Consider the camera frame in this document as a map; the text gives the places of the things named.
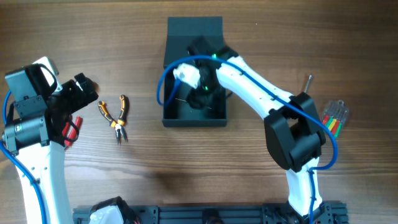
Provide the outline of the silver L-shaped socket wrench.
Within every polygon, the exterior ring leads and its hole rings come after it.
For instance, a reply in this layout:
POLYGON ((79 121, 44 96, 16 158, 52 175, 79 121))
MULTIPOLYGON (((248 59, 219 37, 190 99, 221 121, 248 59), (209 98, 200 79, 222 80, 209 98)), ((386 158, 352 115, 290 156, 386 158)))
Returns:
POLYGON ((312 78, 313 78, 313 75, 312 74, 310 74, 309 76, 308 76, 308 80, 307 80, 307 82, 306 82, 306 84, 305 84, 305 88, 304 88, 304 93, 308 93, 308 89, 309 89, 309 86, 310 86, 310 83, 311 83, 311 81, 312 81, 312 78))

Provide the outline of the clear case coloured screwdrivers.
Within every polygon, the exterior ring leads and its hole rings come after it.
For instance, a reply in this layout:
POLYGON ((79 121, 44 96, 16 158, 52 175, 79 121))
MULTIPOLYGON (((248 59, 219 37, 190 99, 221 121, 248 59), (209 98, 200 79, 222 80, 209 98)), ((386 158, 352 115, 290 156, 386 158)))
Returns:
POLYGON ((349 108, 343 100, 330 101, 323 111, 322 124, 337 138, 349 116, 349 108))

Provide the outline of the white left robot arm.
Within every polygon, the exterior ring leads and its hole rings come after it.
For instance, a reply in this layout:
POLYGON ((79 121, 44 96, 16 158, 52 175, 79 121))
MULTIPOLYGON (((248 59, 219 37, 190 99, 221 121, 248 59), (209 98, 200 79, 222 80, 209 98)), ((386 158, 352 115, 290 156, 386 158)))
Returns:
POLYGON ((14 102, 3 114, 1 150, 17 167, 28 223, 72 223, 65 182, 62 131, 70 116, 98 99, 95 84, 84 74, 59 84, 49 68, 34 63, 6 74, 14 102))

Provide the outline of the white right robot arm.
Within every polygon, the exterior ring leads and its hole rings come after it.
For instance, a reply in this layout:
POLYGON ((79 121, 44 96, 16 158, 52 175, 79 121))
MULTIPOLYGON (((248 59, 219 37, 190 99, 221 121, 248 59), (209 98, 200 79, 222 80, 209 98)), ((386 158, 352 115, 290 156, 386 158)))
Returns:
POLYGON ((188 45, 195 69, 188 73, 194 93, 192 105, 201 106, 219 88, 238 95, 263 120, 267 150, 285 170, 288 203, 297 215, 313 216, 322 204, 317 167, 326 141, 326 128, 306 93, 293 95, 256 73, 227 45, 216 48, 206 37, 188 45))

